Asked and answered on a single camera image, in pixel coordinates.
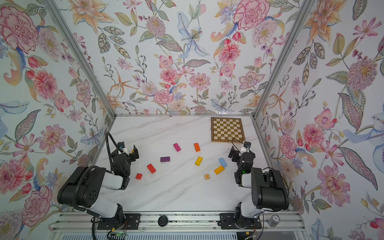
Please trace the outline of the magenta rectangular block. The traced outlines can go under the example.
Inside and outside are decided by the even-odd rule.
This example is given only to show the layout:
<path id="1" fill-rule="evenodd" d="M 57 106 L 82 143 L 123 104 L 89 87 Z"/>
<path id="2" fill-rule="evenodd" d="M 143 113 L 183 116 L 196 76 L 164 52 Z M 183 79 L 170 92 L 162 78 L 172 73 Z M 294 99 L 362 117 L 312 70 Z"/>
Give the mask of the magenta rectangular block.
<path id="1" fill-rule="evenodd" d="M 173 144 L 173 147 L 175 148 L 175 150 L 176 150 L 177 152 L 180 152 L 180 151 L 181 151 L 181 147 L 180 147 L 177 143 Z"/>

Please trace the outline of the small red cube block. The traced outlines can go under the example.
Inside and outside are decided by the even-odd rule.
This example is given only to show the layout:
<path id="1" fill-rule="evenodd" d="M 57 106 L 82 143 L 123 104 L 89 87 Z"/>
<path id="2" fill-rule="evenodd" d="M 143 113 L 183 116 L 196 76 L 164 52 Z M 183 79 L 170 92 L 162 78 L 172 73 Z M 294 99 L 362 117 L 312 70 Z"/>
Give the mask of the small red cube block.
<path id="1" fill-rule="evenodd" d="M 137 179 L 137 180 L 141 180 L 141 179 L 142 179 L 142 177 L 143 177 L 143 175 L 142 175 L 142 174 L 140 174 L 140 173 L 138 173 L 138 174 L 136 175 L 136 179 Z"/>

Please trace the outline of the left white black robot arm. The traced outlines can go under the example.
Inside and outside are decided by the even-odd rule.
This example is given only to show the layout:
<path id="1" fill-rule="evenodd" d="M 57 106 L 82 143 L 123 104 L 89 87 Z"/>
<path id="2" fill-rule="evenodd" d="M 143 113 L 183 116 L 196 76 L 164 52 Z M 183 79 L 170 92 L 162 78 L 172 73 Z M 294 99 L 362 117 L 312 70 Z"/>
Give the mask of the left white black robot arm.
<path id="1" fill-rule="evenodd" d="M 140 157 L 135 146 L 128 151 L 125 143 L 116 143 L 109 132 L 106 147 L 110 169 L 78 167 L 60 188 L 57 200 L 59 204 L 86 212 L 107 227 L 116 228 L 128 222 L 128 217 L 123 207 L 102 196 L 101 190 L 125 190 L 130 182 L 131 165 Z"/>

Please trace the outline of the purple rectangular block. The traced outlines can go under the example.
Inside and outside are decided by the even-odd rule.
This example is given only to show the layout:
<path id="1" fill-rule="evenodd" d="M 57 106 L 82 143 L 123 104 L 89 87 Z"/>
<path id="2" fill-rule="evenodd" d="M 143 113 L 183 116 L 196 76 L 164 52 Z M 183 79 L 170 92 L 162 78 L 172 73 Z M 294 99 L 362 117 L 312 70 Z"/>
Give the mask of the purple rectangular block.
<path id="1" fill-rule="evenodd" d="M 170 160 L 171 160 L 170 157 L 161 157 L 161 158 L 160 158 L 160 162 L 161 162 L 161 163 L 166 163 L 166 162 L 169 162 Z"/>

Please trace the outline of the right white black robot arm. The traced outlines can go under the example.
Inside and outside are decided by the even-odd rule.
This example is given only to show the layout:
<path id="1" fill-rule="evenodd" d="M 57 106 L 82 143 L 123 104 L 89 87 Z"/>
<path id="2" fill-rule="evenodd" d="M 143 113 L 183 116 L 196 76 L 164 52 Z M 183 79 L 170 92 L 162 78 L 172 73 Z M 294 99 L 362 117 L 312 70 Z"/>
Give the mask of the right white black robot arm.
<path id="1" fill-rule="evenodd" d="M 229 158 L 237 164 L 235 183 L 251 190 L 246 200 L 239 202 L 232 213 L 221 213 L 218 226 L 222 230 L 257 230 L 262 228 L 260 216 L 265 212 L 279 212 L 289 208 L 289 193 L 281 173 L 272 168 L 253 166 L 256 155 L 233 146 Z"/>

